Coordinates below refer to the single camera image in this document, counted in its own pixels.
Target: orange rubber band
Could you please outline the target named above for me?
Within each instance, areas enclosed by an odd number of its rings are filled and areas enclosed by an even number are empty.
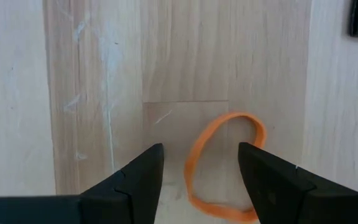
[[[195,141],[194,146],[193,148],[191,148],[190,154],[187,157],[185,164],[185,182],[188,193],[188,200],[194,207],[198,208],[202,212],[208,215],[212,215],[214,217],[224,218],[234,222],[252,222],[258,219],[256,211],[253,207],[248,211],[242,211],[236,208],[223,207],[213,203],[206,203],[193,195],[193,176],[196,169],[197,161],[200,158],[205,143],[211,138],[211,136],[220,127],[220,125],[236,117],[245,117],[253,122],[256,128],[254,146],[263,148],[267,135],[266,128],[257,117],[249,113],[224,114],[212,121]]]

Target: wooden surface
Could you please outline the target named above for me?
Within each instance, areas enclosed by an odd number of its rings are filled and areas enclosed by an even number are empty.
[[[42,1],[0,1],[0,195],[51,194]]]

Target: rubber band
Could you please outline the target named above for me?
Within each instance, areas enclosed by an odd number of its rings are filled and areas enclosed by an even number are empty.
[[[188,193],[188,200],[190,203],[201,210],[202,212],[212,215],[218,218],[224,218],[234,222],[252,222],[258,219],[255,209],[252,207],[250,210],[242,211],[236,208],[223,207],[213,203],[206,203],[193,195],[193,177],[196,169],[198,159],[200,158],[201,152],[203,151],[204,145],[212,137],[215,131],[225,123],[226,121],[237,118],[245,117],[252,121],[256,128],[256,137],[254,146],[263,148],[266,140],[266,128],[264,124],[256,116],[249,113],[228,113],[224,114],[206,127],[206,129],[200,134],[198,139],[195,141],[193,147],[190,150],[189,156],[187,157],[185,164],[185,182]]]

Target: wooden panel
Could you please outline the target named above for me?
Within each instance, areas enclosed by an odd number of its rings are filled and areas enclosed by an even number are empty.
[[[358,190],[358,38],[347,34],[350,4],[313,1],[300,165]]]
[[[226,100],[230,4],[219,0],[141,3],[144,101]]]
[[[187,201],[183,167],[194,140],[206,125],[227,113],[227,102],[146,103],[144,148],[162,142],[165,148],[163,187],[156,223],[224,223],[199,212]],[[231,185],[225,168],[227,127],[206,145],[194,179],[195,192],[208,202],[226,202]]]
[[[0,1],[0,195],[55,193],[41,0]]]
[[[57,190],[72,194],[141,152],[139,3],[45,1],[45,13]]]
[[[303,146],[310,2],[232,1],[231,6],[235,70],[229,109],[259,117],[268,134],[264,149],[294,163]],[[237,156],[240,141],[252,141],[253,133],[248,123],[229,123],[231,157]],[[239,171],[237,178],[228,199],[247,208]]]

